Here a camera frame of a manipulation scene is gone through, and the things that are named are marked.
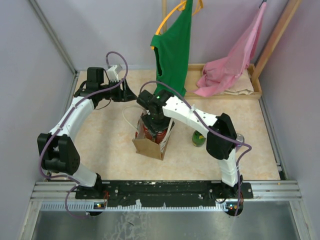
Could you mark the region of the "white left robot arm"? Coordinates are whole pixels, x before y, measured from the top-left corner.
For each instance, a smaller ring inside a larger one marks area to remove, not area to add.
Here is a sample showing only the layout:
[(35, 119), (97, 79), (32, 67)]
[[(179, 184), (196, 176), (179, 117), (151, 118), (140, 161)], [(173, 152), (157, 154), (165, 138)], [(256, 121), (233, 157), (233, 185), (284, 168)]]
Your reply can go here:
[(74, 93), (71, 105), (58, 124), (49, 133), (37, 138), (39, 151), (38, 169), (54, 173), (54, 178), (68, 178), (82, 187), (91, 197), (103, 195), (104, 186), (98, 183), (98, 174), (81, 164), (74, 140), (86, 118), (102, 100), (129, 102), (137, 99), (125, 77), (119, 78), (120, 65), (108, 69), (89, 67), (86, 81)]

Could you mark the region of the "red cola can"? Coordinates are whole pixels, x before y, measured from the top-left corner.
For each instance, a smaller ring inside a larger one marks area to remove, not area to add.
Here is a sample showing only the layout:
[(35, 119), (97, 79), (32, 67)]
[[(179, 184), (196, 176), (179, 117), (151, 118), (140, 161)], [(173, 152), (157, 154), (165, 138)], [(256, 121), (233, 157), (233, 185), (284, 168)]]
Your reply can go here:
[(144, 124), (142, 126), (143, 126), (143, 131), (144, 131), (145, 137), (147, 139), (151, 140), (152, 142), (155, 142), (156, 138), (151, 135), (149, 129)]

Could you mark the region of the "burlap canvas bag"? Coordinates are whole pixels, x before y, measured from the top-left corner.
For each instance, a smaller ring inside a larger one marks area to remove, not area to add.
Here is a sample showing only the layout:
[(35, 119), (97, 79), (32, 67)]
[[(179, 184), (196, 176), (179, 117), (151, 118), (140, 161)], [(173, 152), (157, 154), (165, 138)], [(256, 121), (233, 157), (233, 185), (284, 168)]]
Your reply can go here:
[[(137, 108), (137, 109), (142, 110), (142, 113), (138, 119), (136, 126), (134, 126), (126, 118), (125, 112), (126, 112), (126, 110), (128, 110), (130, 108)], [(125, 106), (122, 109), (123, 119), (135, 130), (135, 137), (132, 140), (132, 142), (136, 148), (136, 153), (143, 155), (143, 156), (146, 156), (146, 157), (149, 157), (149, 158), (153, 158), (153, 159), (157, 159), (157, 160), (162, 161), (165, 157), (167, 145), (168, 145), (168, 142), (170, 139), (171, 132), (175, 126), (175, 122), (172, 119), (170, 119), (165, 138), (163, 139), (163, 141), (160, 144), (157, 144), (157, 143), (152, 142), (151, 140), (149, 140), (145, 137), (145, 133), (144, 133), (144, 129), (143, 129), (144, 123), (142, 121), (142, 116), (146, 115), (147, 113), (148, 113), (147, 110), (143, 109), (141, 106), (138, 106), (138, 105), (129, 105), (129, 106)]]

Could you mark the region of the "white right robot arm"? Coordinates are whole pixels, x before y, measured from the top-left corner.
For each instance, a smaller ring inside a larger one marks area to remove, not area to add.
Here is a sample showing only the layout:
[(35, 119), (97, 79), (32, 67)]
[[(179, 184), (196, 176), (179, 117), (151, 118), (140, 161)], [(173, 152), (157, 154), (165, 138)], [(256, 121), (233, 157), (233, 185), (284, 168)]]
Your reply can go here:
[(229, 115), (209, 114), (192, 107), (167, 90), (151, 94), (143, 90), (137, 97), (137, 103), (147, 110), (142, 116), (143, 125), (151, 137), (168, 131), (170, 121), (179, 121), (206, 138), (206, 151), (218, 160), (223, 192), (229, 198), (235, 198), (241, 192), (238, 183), (236, 165), (237, 134)]

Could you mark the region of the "orange-red soda can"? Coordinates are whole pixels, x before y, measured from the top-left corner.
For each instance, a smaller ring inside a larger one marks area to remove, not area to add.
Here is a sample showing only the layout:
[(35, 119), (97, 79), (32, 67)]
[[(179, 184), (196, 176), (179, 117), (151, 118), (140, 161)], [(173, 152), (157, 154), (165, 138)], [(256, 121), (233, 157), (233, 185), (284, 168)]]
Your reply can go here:
[(167, 129), (159, 131), (155, 136), (155, 143), (159, 145), (165, 138), (166, 134), (167, 134)]

